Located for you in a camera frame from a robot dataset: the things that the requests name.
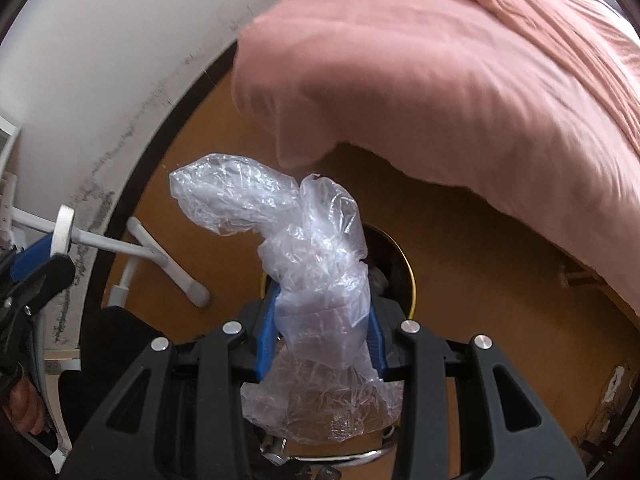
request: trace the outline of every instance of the black pants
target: black pants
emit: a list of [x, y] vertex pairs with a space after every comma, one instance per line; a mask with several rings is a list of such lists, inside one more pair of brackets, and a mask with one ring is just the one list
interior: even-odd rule
[[[87, 314], [80, 335], [82, 371], [60, 376], [60, 405], [71, 441], [143, 349], [162, 333], [132, 313], [111, 306]], [[305, 480], [308, 466], [294, 460], [276, 467], [260, 452], [261, 430], [245, 421], [245, 440], [257, 480]]]

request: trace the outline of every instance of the yellow rim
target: yellow rim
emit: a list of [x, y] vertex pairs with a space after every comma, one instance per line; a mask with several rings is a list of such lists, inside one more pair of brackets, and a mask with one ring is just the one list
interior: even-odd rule
[[[398, 250], [398, 252], [402, 256], [402, 259], [404, 260], [404, 264], [406, 265], [406, 268], [409, 270], [409, 276], [411, 277], [412, 299], [411, 299], [411, 309], [409, 309], [409, 319], [413, 319], [415, 314], [415, 303], [417, 301], [417, 294], [416, 294], [416, 287], [415, 287], [414, 270], [411, 268], [411, 265], [409, 264], [409, 260], [406, 259], [406, 256], [404, 255], [404, 252], [402, 252], [402, 249], [400, 248], [398, 243], [387, 232], [383, 231], [379, 227], [376, 227], [375, 225], [372, 225], [368, 222], [363, 222], [363, 225], [366, 225], [368, 228], [373, 229], [374, 231], [377, 231], [381, 235], [383, 235], [383, 237], [385, 237], [394, 245], [394, 247]], [[264, 298], [264, 295], [267, 293], [266, 289], [267, 289], [267, 273], [263, 272], [262, 276], [260, 277], [260, 297], [261, 298]]]

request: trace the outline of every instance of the clear plastic bag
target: clear plastic bag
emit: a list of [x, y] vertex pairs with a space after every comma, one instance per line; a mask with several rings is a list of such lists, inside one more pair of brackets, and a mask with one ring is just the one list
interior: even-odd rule
[[219, 153], [174, 171], [170, 184], [196, 224], [260, 233], [262, 265], [281, 287], [275, 323], [286, 348], [263, 382], [242, 387], [245, 418], [310, 444], [393, 423], [402, 385], [378, 378], [365, 345], [367, 247], [351, 195], [328, 178], [312, 174], [298, 187], [255, 160]]

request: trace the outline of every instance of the pink blanket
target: pink blanket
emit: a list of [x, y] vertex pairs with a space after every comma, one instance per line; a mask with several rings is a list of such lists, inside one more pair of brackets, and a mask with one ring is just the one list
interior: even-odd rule
[[640, 313], [640, 49], [600, 0], [284, 0], [247, 27], [234, 99], [284, 166], [339, 142], [464, 186]]

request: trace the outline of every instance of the white wall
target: white wall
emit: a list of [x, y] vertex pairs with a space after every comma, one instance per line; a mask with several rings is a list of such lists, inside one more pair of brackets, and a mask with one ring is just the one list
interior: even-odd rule
[[[144, 147], [236, 32], [277, 0], [29, 0], [0, 45], [0, 116], [22, 125], [17, 206], [103, 232]], [[93, 251], [47, 316], [74, 347]]]

